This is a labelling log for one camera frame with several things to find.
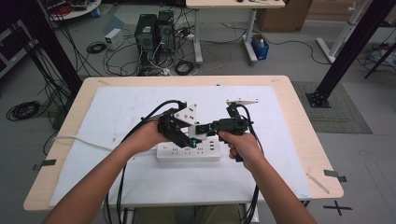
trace person's left hand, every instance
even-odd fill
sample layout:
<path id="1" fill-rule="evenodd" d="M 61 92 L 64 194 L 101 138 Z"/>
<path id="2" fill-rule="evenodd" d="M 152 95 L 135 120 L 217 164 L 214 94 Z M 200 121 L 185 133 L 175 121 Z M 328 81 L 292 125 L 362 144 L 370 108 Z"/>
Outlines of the person's left hand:
<path id="1" fill-rule="evenodd" d="M 135 154 L 147 151 L 162 142 L 169 140 L 158 133 L 158 121 L 150 121 L 136 130 L 123 144 L 129 145 Z"/>

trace outlet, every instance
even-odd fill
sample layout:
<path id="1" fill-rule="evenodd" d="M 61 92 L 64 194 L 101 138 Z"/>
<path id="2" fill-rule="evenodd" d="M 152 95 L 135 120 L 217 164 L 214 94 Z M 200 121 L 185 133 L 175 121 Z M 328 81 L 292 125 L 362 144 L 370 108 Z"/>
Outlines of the outlet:
<path id="1" fill-rule="evenodd" d="M 158 161 L 219 161 L 221 158 L 220 142 L 217 137 L 210 137 L 196 148 L 178 147 L 174 143 L 160 143 L 157 147 Z"/>

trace forearm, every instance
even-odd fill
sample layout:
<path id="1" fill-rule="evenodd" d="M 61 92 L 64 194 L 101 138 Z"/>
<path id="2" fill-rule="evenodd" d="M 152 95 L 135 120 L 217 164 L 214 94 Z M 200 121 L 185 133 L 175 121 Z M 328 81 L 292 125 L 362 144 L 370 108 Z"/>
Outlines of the forearm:
<path id="1" fill-rule="evenodd" d="M 59 201 L 44 223 L 91 223 L 122 167 L 132 156 L 127 146 L 116 147 Z"/>
<path id="2" fill-rule="evenodd" d="M 276 223 L 316 223 L 264 157 L 252 165 L 251 173 Z"/>

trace person's right hand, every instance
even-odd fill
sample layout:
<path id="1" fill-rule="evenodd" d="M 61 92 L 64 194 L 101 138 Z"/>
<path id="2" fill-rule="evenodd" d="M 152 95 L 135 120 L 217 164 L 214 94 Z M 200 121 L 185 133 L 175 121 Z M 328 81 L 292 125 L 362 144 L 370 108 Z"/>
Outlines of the person's right hand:
<path id="1" fill-rule="evenodd" d="M 230 158 L 235 159 L 235 156 L 239 154 L 244 159 L 244 165 L 250 172 L 256 161 L 265 159 L 253 134 L 244 133 L 239 136 L 220 131 L 219 135 L 228 142 Z"/>

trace hand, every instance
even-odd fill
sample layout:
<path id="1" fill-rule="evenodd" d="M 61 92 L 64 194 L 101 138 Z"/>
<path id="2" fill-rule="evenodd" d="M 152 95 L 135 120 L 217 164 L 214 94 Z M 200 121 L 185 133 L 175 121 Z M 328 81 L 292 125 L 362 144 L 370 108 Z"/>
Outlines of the hand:
<path id="1" fill-rule="evenodd" d="M 265 159 L 253 134 L 244 133 L 238 136 L 221 131 L 219 135 L 229 143 L 230 158 L 235 159 L 235 156 L 239 154 L 244 159 L 244 165 L 249 171 L 251 171 L 252 163 Z"/>
<path id="2" fill-rule="evenodd" d="M 137 129 L 123 144 L 130 145 L 133 153 L 136 154 L 162 142 L 169 142 L 169 140 L 158 133 L 158 121 L 150 121 Z"/>

